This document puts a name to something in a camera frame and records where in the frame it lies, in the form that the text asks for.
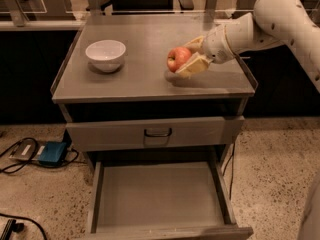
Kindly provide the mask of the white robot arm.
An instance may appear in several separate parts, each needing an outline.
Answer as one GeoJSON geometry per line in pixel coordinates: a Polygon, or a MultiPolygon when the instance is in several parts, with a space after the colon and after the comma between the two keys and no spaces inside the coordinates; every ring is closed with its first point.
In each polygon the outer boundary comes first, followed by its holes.
{"type": "Polygon", "coordinates": [[[256,0],[253,11],[213,27],[185,44],[191,58],[178,68],[182,78],[223,64],[246,51],[287,46],[320,91],[320,27],[300,0],[256,0]]]}

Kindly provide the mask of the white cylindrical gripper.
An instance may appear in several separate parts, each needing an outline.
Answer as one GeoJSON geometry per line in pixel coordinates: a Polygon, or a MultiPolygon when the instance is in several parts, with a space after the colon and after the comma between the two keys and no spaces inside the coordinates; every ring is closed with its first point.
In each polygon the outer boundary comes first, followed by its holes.
{"type": "Polygon", "coordinates": [[[193,55],[176,74],[182,78],[190,78],[194,74],[206,71],[211,62],[223,64],[249,50],[253,44],[254,20],[252,14],[247,13],[229,23],[214,27],[205,38],[198,36],[184,44],[193,55]]]}

